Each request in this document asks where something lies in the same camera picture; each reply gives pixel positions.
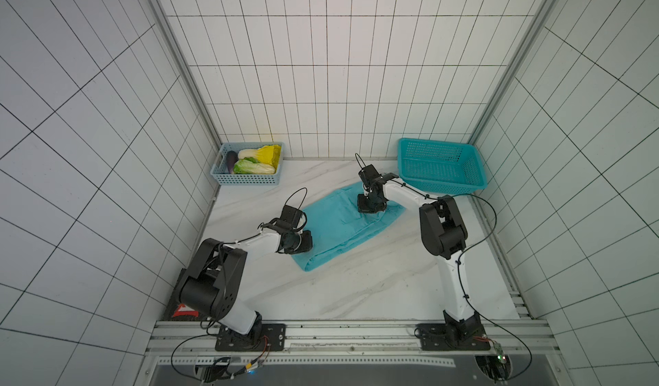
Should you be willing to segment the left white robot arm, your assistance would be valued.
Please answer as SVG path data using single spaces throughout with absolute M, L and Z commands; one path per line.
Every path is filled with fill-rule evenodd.
M 256 330 L 260 314 L 239 299 L 245 267 L 267 255 L 294 256 L 310 250 L 312 233 L 308 230 L 266 230 L 233 242 L 207 238 L 181 276 L 173 296 L 178 303 L 247 336 Z

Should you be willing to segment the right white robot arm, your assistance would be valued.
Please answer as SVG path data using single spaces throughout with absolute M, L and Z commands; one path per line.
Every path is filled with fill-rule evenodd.
M 444 290 L 444 334 L 433 336 L 426 330 L 427 337 L 441 339 L 450 348 L 472 346 L 484 329 L 481 315 L 470 305 L 467 281 L 461 274 L 469 234 L 455 199 L 432 197 L 392 173 L 361 174 L 360 179 L 364 192 L 358 195 L 358 211 L 376 214 L 395 202 L 419 215 L 420 241 L 437 260 Z

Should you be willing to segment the teal long pants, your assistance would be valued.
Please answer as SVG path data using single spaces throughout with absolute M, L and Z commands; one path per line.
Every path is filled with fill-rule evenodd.
M 393 202 L 383 212 L 362 214 L 357 207 L 362 192 L 362 184 L 355 183 L 334 190 L 304 209 L 312 250 L 293 256 L 302 271 L 311 272 L 376 237 L 405 212 L 403 206 Z

